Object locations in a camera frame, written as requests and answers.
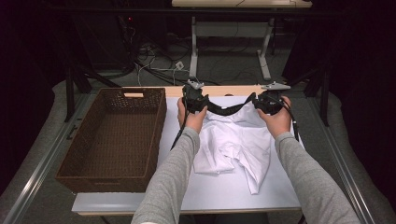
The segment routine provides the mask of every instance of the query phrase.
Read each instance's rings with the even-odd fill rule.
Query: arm
[[[277,156],[301,203],[308,223],[360,223],[347,197],[330,175],[290,133],[290,115],[284,108],[273,116],[258,110],[276,140]]]
[[[145,199],[134,214],[132,223],[178,223],[193,158],[198,149],[198,133],[186,127],[175,147],[151,178]]]

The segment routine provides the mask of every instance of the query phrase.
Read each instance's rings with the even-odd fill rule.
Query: person's left hand
[[[180,126],[183,124],[186,114],[186,107],[183,105],[182,100],[183,98],[179,98],[177,101],[177,107],[178,107],[177,119]],[[199,133],[202,129],[204,118],[206,116],[206,111],[207,111],[207,106],[205,106],[204,109],[198,114],[189,113],[186,120],[186,127],[192,128],[197,133]]]

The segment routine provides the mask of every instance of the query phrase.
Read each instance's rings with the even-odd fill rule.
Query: electrical outlet
[[[178,62],[178,63],[176,63],[176,69],[177,69],[177,70],[181,70],[181,69],[183,69],[183,68],[184,68],[183,62]]]

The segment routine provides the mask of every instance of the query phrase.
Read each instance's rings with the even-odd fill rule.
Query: gray floor
[[[273,77],[272,81],[283,81],[281,73],[288,59],[293,39],[292,36],[279,37],[276,41],[275,55],[267,53],[266,58]],[[213,81],[221,85],[269,83],[269,81],[263,80],[261,68],[256,57],[256,50],[262,44],[260,40],[208,38],[200,40],[199,44],[201,48],[198,60],[198,78],[201,80]],[[178,58],[187,52],[180,45],[183,45],[183,43],[171,46],[168,52],[169,56]],[[153,52],[156,54],[156,60],[151,67],[168,68],[171,64],[170,61],[163,57],[158,50]],[[150,58],[148,57],[143,64],[148,64]],[[180,60],[185,65],[184,69],[188,70],[190,67],[190,54],[187,53],[187,56]],[[172,71],[165,73],[172,76]],[[187,79],[188,73],[175,72],[175,78]],[[139,78],[137,78],[136,71],[133,71],[128,76],[112,80],[121,86],[139,86],[139,81],[142,86],[170,85],[145,71],[139,74]],[[95,80],[92,80],[92,85],[95,90],[104,87],[103,84]],[[292,100],[293,112],[299,123],[300,135],[304,141],[305,148],[329,172],[345,194],[348,194],[332,160],[331,146],[326,141],[322,126],[316,120],[318,111],[312,109],[312,104],[310,104],[310,102],[315,102],[317,99],[306,99],[302,94],[303,89],[304,83],[301,83],[293,87],[292,90],[285,92],[285,94]],[[64,123],[66,113],[64,82],[55,86],[53,90],[56,98],[48,120],[20,170],[0,198],[0,220],[4,222],[8,218],[7,220],[16,220],[20,223],[105,223],[99,217],[82,217],[72,213],[71,207],[76,196],[53,178],[70,144],[70,140],[62,138],[64,135],[62,130],[70,129],[73,125],[73,120],[71,123]],[[80,95],[76,91],[76,99],[81,99]],[[348,168],[353,174],[375,223],[396,223],[396,216],[387,199],[373,185],[348,143],[340,105],[338,99],[331,95],[329,99],[329,122],[331,126],[329,129],[334,135],[337,146],[339,146]],[[53,156],[53,163],[49,164],[48,172],[44,172],[42,175],[44,181],[34,186],[35,190],[32,191],[32,197],[28,197],[31,201],[27,201],[25,204],[19,203],[23,189],[31,187],[29,178],[37,171],[37,167],[40,167],[42,164],[40,162],[43,162],[43,158],[55,147],[57,151],[50,154]],[[11,215],[9,214],[15,215],[16,211],[21,212],[14,216],[15,219],[10,219]],[[301,212],[298,211],[269,213],[270,223],[276,224],[297,223],[300,217]],[[132,217],[107,217],[110,223],[130,223],[131,219]]]

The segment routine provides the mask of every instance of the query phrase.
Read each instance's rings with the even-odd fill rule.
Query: wicker basket
[[[74,192],[146,191],[165,115],[164,88],[101,89],[55,178]]]

